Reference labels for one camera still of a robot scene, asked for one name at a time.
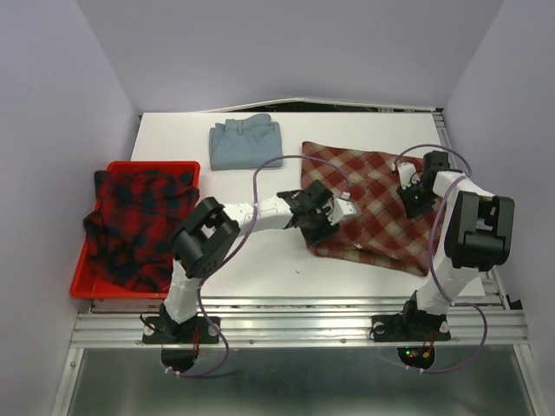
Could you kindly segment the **red cream plaid skirt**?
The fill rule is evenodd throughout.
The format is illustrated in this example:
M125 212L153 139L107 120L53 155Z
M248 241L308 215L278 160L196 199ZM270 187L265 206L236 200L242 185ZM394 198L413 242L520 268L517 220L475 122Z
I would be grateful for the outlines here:
M318 257L365 263L415 276L429 272L428 237L438 206L409 219L397 193L394 154L364 152L305 141L301 187L321 181L334 194L350 193L359 215L341 230L308 250Z

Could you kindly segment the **light blue denim skirt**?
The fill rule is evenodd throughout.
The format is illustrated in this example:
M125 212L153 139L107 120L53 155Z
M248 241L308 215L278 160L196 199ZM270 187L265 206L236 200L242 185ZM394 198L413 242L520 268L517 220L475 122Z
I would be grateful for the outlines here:
M216 123L209 132L209 159L213 171L256 169L283 165L281 128L268 114Z

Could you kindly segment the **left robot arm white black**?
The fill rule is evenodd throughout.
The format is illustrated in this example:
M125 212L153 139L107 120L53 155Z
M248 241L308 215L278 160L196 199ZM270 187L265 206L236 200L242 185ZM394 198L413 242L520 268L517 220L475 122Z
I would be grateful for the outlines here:
M191 336L203 282L224 266L252 233L297 228L308 244L319 244L355 215L348 195L334 196L319 180L305 190L279 192L246 204L202 199L173 234L173 259L182 271L172 276L154 330L173 342Z

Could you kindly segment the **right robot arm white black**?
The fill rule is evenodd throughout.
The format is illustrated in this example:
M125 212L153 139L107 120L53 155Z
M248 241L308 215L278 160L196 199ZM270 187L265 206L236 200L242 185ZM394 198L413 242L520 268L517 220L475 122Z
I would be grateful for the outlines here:
M428 234L430 280L405 302L399 328L409 338L447 334L447 312L461 291L480 272L509 257L515 203L477 186L469 173L450 166L449 156L435 150L422 170L396 159L393 170L405 212L415 219L436 207Z

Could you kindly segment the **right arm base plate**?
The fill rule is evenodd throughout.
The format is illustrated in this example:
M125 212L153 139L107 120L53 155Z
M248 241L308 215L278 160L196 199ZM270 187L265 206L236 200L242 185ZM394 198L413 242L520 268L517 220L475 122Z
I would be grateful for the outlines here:
M376 342L450 341L451 334L444 315L406 317L405 315L373 315L370 333Z

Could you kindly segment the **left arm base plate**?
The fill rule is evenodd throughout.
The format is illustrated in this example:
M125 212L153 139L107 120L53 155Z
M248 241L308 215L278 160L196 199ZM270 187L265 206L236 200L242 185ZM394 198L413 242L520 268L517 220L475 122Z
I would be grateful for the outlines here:
M158 315L141 316L143 333L141 342L146 345L178 345L219 343L217 332L202 316L194 316L187 322L174 325Z

